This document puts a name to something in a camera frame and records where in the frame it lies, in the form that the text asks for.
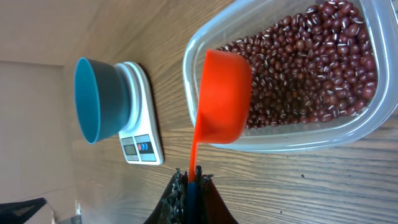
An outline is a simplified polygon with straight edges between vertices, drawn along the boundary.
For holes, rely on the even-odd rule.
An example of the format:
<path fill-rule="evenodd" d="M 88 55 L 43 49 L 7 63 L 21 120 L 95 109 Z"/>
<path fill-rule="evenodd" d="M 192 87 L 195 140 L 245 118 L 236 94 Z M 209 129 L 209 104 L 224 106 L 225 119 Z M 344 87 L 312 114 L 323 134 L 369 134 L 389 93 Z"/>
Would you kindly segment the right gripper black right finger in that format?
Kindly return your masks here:
<path fill-rule="evenodd" d="M 213 174 L 203 175 L 201 166 L 196 166 L 195 180 L 198 184 L 198 215 L 202 224 L 238 224 L 224 203 L 213 183 Z"/>

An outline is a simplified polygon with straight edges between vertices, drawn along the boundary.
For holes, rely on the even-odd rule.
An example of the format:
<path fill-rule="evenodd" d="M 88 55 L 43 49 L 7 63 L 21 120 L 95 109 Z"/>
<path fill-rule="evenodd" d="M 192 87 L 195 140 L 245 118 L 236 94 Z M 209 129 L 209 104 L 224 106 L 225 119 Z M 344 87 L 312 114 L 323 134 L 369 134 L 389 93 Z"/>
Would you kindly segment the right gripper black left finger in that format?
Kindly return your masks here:
<path fill-rule="evenodd" d="M 176 168 L 158 204 L 144 224 L 186 223 L 187 179 L 187 173 Z"/>

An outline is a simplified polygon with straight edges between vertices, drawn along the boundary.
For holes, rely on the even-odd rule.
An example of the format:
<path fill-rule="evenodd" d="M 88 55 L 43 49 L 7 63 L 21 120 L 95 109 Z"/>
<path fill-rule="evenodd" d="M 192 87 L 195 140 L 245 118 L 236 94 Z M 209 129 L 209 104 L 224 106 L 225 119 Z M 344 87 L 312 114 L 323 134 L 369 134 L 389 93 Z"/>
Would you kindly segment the red measuring scoop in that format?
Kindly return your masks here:
<path fill-rule="evenodd" d="M 244 57 L 220 50 L 206 51 L 189 182 L 195 180 L 199 143 L 229 144 L 240 137 L 249 114 L 251 87 L 251 68 Z"/>

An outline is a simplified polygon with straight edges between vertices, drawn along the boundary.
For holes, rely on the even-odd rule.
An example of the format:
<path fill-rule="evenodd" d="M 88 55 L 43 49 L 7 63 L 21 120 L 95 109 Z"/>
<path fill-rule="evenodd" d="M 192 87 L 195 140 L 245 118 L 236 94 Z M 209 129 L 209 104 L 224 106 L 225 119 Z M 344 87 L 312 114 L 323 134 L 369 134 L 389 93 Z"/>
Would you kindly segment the blue bowl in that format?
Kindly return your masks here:
<path fill-rule="evenodd" d="M 122 130 L 130 116 L 126 79 L 116 67 L 80 58 L 75 67 L 74 99 L 80 129 L 89 144 Z"/>

